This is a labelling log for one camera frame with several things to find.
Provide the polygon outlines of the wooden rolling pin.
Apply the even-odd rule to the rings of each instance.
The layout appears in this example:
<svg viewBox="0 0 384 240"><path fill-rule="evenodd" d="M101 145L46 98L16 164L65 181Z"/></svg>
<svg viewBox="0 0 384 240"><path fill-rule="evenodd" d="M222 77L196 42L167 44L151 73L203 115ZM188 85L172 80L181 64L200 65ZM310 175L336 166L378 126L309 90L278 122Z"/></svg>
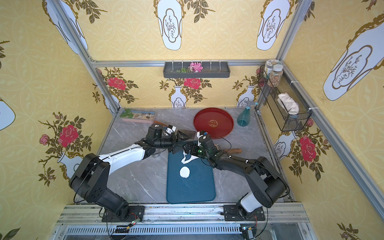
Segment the wooden rolling pin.
<svg viewBox="0 0 384 240"><path fill-rule="evenodd" d="M217 150L222 153L227 153L227 154L241 154L242 149L223 149L219 144L215 145Z"/></svg>

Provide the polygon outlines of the round white dumpling wrapper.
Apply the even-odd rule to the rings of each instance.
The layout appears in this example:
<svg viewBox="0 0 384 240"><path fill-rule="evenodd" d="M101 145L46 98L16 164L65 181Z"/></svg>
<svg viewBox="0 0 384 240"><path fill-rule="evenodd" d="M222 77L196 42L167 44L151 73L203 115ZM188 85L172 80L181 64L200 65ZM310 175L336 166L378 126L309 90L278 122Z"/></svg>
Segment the round white dumpling wrapper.
<svg viewBox="0 0 384 240"><path fill-rule="evenodd" d="M187 179L190 176L190 169L188 167L182 167L180 169L180 177Z"/></svg>

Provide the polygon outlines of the teal plastic tray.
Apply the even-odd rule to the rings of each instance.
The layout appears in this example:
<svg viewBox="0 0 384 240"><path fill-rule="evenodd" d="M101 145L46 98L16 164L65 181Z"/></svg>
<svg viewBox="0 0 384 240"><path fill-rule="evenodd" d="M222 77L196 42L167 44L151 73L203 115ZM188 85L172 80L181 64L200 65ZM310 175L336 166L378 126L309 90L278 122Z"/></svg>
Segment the teal plastic tray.
<svg viewBox="0 0 384 240"><path fill-rule="evenodd" d="M205 159L183 165L183 151L169 153L166 199L169 204L192 204L213 201L216 197L213 168ZM180 177L180 169L188 167L190 176Z"/></svg>

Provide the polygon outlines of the white dough lump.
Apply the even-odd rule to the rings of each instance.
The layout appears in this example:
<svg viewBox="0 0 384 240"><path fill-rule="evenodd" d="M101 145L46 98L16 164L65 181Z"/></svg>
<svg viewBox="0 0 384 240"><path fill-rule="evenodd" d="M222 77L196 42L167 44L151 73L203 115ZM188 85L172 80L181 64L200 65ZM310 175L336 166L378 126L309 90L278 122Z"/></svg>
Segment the white dough lump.
<svg viewBox="0 0 384 240"><path fill-rule="evenodd" d="M190 163L191 161L199 158L199 157L193 156L191 154L187 154L185 151L183 151L183 156L184 157L181 160L181 163L183 165L186 165L186 164Z"/></svg>

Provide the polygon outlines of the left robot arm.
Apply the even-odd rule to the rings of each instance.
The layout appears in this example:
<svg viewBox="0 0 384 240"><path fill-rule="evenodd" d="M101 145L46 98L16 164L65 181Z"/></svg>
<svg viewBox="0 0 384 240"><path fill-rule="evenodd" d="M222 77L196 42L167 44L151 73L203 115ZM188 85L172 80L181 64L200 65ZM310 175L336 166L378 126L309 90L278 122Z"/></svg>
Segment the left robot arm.
<svg viewBox="0 0 384 240"><path fill-rule="evenodd" d="M123 150L100 156L86 155L71 177L69 186L86 202L104 208L103 222L142 221L145 207L131 207L123 197L110 190L107 187L109 176L131 163L154 155L156 150L193 154L199 147L199 142L174 126L152 124L145 138Z"/></svg>

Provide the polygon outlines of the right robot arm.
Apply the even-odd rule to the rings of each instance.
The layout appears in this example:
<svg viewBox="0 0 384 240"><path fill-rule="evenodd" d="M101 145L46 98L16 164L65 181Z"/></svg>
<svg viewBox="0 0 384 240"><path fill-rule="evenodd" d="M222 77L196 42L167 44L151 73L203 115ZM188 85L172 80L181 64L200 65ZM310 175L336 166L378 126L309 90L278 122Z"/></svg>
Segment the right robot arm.
<svg viewBox="0 0 384 240"><path fill-rule="evenodd" d="M177 144L185 155L208 161L209 166L220 171L229 171L243 176L251 189L236 204L239 218L245 220L254 211L271 208L289 186L276 168L264 157L247 159L234 156L228 150L221 150L209 135L201 136L198 141L182 141Z"/></svg>

